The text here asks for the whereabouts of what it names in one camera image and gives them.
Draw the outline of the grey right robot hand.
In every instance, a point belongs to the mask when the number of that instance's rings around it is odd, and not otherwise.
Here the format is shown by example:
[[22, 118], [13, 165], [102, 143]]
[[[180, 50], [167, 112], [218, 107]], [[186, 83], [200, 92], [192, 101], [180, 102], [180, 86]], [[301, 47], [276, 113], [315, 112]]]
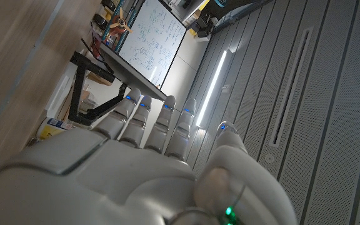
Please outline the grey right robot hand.
[[169, 96], [142, 144], [151, 98], [133, 89], [94, 129], [70, 129], [6, 161], [0, 224], [296, 224], [288, 195], [230, 122], [196, 175], [184, 160], [196, 101], [169, 132], [174, 105]]

